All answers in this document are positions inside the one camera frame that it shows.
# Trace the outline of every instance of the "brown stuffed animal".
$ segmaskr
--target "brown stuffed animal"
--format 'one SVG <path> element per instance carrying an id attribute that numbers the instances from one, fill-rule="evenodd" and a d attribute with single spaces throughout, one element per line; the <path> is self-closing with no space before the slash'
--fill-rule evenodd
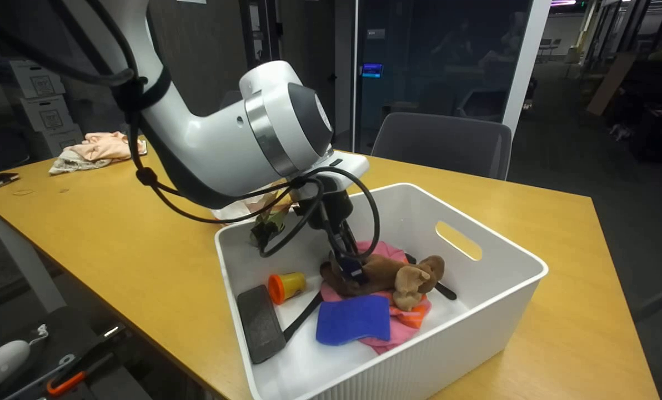
<path id="1" fill-rule="evenodd" d="M 444 276 L 444 259 L 439 255 L 425 257 L 418 265 L 399 265 L 384 255 L 369 255 L 363 267 L 369 283 L 361 284 L 346 278 L 341 267 L 324 263 L 321 273 L 329 286 L 343 297 L 366 295 L 376 291 L 393 291 L 397 308 L 413 308 L 427 291 Z"/>

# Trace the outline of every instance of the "floor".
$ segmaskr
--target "floor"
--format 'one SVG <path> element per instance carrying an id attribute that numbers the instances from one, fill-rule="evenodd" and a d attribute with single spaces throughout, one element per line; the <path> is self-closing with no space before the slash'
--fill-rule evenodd
<path id="1" fill-rule="evenodd" d="M 517 128 L 509 179 L 585 194 L 596 209 L 634 308 L 662 291 L 662 164 L 637 162 L 585 111 L 590 84 L 562 59 L 536 74 L 536 106 Z M 637 322 L 662 396 L 662 314 Z"/>
<path id="2" fill-rule="evenodd" d="M 590 196 L 624 294 L 637 308 L 662 291 L 662 164 L 635 162 L 600 117 L 587 116 L 588 93 L 590 87 L 568 77 L 562 62 L 547 62 L 538 74 L 536 106 L 515 136 L 509 179 Z M 66 276 L 56 281 L 93 324 L 113 318 Z M 7 303 L 0 297 L 3 331 L 11 328 L 11 315 L 43 315 L 3 247 L 0 286 L 8 286 Z M 639 321 L 639 331 L 662 393 L 662 314 Z M 145 341 L 136 351 L 133 373 L 153 397 L 215 397 Z"/>

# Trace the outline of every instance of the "white plastic bin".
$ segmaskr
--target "white plastic bin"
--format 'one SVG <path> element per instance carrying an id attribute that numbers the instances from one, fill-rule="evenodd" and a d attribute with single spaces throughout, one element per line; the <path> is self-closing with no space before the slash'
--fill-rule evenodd
<path id="1" fill-rule="evenodd" d="M 466 371 L 504 349 L 547 265 L 476 222 L 466 214 L 413 185 L 376 189 L 382 239 L 415 255 L 443 255 L 443 283 L 458 294 L 452 303 L 428 294 L 431 314 L 404 345 L 377 356 L 361 343 L 324 347 L 316 343 L 316 314 L 292 343 L 263 364 L 249 362 L 236 295 L 263 284 L 272 273 L 303 271 L 312 278 L 305 295 L 276 306 L 283 328 L 313 297 L 317 267 L 329 253 L 323 232 L 305 229 L 274 257 L 259 257 L 252 247 L 252 225 L 233 225 L 217 234 L 221 267 L 242 349 L 249 389 L 255 397 L 428 397 Z M 369 239 L 374 217 L 363 196 L 353 196 L 349 225 L 358 239 Z M 474 259 L 439 235 L 449 225 L 482 251 Z"/>

